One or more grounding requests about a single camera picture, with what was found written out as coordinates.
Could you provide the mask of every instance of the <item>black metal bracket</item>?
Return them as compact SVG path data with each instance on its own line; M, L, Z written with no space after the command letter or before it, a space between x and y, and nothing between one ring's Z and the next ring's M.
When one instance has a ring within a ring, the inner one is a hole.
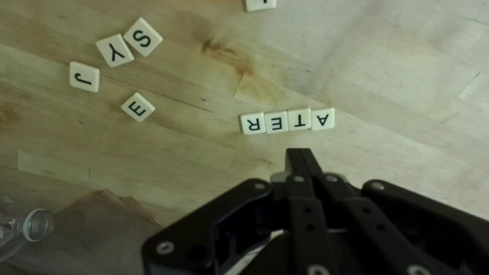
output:
M273 230L284 230L271 240ZM250 178L151 237L146 275L487 275L489 223L383 180L354 188L310 149L285 172Z

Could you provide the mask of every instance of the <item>wooden surface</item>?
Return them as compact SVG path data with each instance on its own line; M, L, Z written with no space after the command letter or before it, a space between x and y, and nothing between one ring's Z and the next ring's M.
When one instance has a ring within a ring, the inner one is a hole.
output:
M94 41L146 18L164 38L108 68ZM489 218L485 0L2 0L0 194L59 211L93 189L161 223L308 146L354 185L380 177ZM68 87L70 61L100 91ZM145 122L119 105L140 91ZM336 128L242 136L238 114L336 107Z

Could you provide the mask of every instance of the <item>bolt hole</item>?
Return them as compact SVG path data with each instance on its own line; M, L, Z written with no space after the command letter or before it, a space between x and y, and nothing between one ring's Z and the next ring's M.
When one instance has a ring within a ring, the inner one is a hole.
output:
M307 275L329 275L329 270L326 270L323 266L308 266Z
M407 275L430 275L427 269L418 264L407 266Z
M255 189L265 189L265 185L262 185L262 183L255 183Z
M305 178L302 175L294 175L293 182L305 182Z
M171 241L163 241L155 246L155 252L160 255L169 255L174 250L174 244Z
M204 249L203 246L192 246L190 249L187 249L186 252L186 258L190 261L200 261L207 255L207 249Z

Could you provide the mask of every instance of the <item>plastic bottle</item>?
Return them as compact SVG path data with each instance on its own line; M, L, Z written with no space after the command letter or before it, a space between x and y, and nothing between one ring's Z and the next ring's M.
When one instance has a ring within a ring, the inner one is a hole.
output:
M9 217L0 209L0 262L16 253L22 244L35 243L54 229L51 212L36 207L22 217Z

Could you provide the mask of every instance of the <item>dark spot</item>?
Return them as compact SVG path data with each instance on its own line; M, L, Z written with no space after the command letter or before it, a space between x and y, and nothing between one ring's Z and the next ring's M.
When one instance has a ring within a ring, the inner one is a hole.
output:
M226 47L224 44L219 44L219 42L213 42L212 39L206 39L203 44L201 44L201 53L216 53L216 55L223 55L223 53L227 53L227 55L238 55L233 49L229 49Z
M253 75L253 70L248 64L241 64L238 67L235 67L235 70L239 73L239 75Z
M18 113L15 111L15 108L9 107L9 105L0 105L0 123L6 125L6 123L12 123L12 122L18 122L21 120Z
M201 53L235 67L238 75L253 73L250 58L215 39L204 39L201 44Z

